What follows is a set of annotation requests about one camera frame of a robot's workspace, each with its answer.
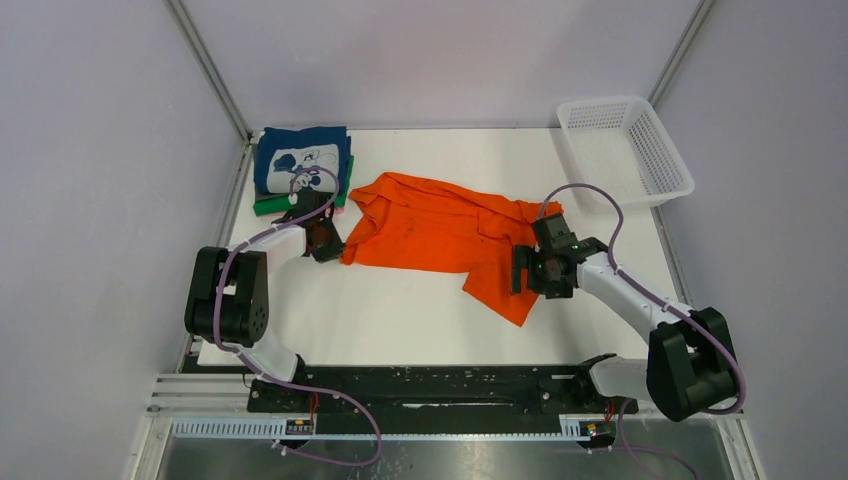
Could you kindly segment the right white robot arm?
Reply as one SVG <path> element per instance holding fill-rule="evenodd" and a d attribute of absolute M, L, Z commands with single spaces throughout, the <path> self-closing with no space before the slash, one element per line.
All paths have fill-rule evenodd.
<path fill-rule="evenodd" d="M 534 245 L 512 250 L 513 294 L 567 299 L 582 291 L 606 305 L 645 342 L 644 359 L 606 354 L 582 364 L 575 402 L 597 412 L 612 398 L 652 402 L 672 421 L 697 413 L 726 415 L 744 405 L 747 385 L 725 317 L 662 297 L 628 273 L 615 243 L 580 239 L 561 214 L 531 225 Z"/>

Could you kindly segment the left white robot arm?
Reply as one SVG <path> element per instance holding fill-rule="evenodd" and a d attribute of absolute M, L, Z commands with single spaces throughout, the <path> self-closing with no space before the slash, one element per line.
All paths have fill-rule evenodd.
<path fill-rule="evenodd" d="M 302 357 L 268 331 L 269 274 L 297 258 L 326 263 L 345 248 L 334 223 L 331 193 L 298 193 L 293 208 L 271 226 L 229 247 L 201 248 L 184 314 L 186 331 L 236 356 L 288 411 L 309 401 L 310 385 L 296 375 Z"/>

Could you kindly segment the orange t shirt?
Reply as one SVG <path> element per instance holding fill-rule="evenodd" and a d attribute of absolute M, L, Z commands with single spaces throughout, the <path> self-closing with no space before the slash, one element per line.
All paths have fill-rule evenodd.
<path fill-rule="evenodd" d="M 361 264 L 466 276 L 463 289 L 517 327 L 535 293 L 511 292 L 512 251 L 532 246 L 531 224 L 548 205 L 510 200 L 444 181 L 386 172 L 349 194 L 362 217 L 346 240 L 345 265 Z"/>

